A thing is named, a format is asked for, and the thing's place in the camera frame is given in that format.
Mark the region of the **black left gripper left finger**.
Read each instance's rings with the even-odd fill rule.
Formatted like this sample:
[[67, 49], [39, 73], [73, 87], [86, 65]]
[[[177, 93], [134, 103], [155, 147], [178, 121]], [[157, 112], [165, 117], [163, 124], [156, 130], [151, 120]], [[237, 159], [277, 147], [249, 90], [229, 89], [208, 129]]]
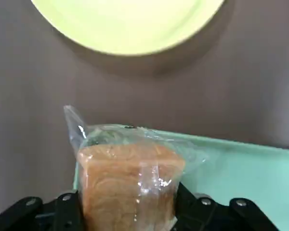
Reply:
[[84, 218], [77, 190], [44, 203], [39, 197], [20, 199], [0, 213], [0, 231], [82, 231]]

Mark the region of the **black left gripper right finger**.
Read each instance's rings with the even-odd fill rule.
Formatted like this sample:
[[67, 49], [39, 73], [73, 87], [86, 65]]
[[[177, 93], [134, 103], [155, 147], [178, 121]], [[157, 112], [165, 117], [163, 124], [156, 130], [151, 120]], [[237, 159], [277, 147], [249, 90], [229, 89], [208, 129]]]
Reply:
[[233, 198], [225, 206], [195, 197], [182, 183], [175, 199], [175, 231], [276, 231], [278, 228], [251, 200]]

